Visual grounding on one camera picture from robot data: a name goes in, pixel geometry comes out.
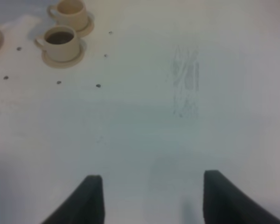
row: coffee cup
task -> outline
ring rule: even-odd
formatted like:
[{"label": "coffee cup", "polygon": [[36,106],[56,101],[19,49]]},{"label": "coffee cup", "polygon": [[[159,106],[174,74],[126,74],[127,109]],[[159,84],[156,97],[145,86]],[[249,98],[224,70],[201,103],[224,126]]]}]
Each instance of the coffee cup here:
[{"label": "coffee cup", "polygon": [[64,25],[52,27],[45,34],[36,37],[34,43],[56,62],[71,61],[80,53],[80,42],[76,31]]},{"label": "coffee cup", "polygon": [[89,23],[82,0],[62,0],[57,5],[48,6],[47,12],[58,24],[70,26],[75,31],[85,29]]}]

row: table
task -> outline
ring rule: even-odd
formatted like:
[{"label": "table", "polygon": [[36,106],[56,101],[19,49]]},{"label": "table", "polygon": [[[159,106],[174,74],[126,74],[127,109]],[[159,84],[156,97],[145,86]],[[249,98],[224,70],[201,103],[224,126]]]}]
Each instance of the table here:
[{"label": "table", "polygon": [[280,218],[280,0],[86,0],[64,70],[33,44],[52,3],[0,0],[1,224],[42,222],[91,174],[107,224],[202,224],[207,169]]}]

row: coffee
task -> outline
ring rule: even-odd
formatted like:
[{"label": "coffee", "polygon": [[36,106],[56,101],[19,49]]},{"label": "coffee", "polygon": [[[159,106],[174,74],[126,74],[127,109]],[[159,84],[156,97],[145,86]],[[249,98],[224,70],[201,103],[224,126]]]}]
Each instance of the coffee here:
[{"label": "coffee", "polygon": [[51,44],[65,44],[70,42],[74,35],[68,32],[56,32],[51,34],[46,40]]}]

